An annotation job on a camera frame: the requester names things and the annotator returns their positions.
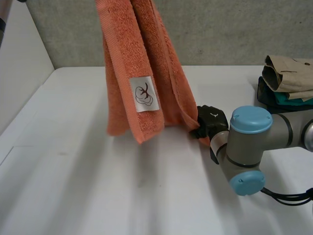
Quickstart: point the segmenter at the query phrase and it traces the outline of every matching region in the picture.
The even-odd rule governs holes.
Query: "concrete wall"
[[[313,58],[312,0],[155,0],[183,65],[259,65],[267,54]],[[29,0],[55,68],[102,66],[94,0]]]

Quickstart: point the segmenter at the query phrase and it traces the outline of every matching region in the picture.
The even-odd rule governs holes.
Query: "white table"
[[[257,104],[262,66],[184,67],[199,105]],[[239,197],[179,127],[139,146],[106,134],[103,68],[56,70],[0,137],[0,235],[312,235],[312,203]],[[267,187],[313,186],[313,154],[264,153]]]

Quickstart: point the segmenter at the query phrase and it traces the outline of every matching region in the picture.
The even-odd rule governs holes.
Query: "white label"
[[[132,77],[130,83],[137,113],[160,109],[150,76]]]

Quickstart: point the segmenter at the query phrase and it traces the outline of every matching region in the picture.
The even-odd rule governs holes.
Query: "orange towel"
[[[108,133],[130,128],[142,143],[164,125],[198,128],[196,103],[153,2],[95,1],[106,62]],[[208,138],[202,142],[208,144]]]

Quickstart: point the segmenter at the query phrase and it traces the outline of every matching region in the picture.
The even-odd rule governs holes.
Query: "blue joint cap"
[[[251,170],[234,176],[229,183],[239,196],[252,195],[264,188],[265,177],[261,171]]]
[[[258,134],[273,124],[272,115],[261,107],[242,106],[234,110],[230,126],[242,134]]]

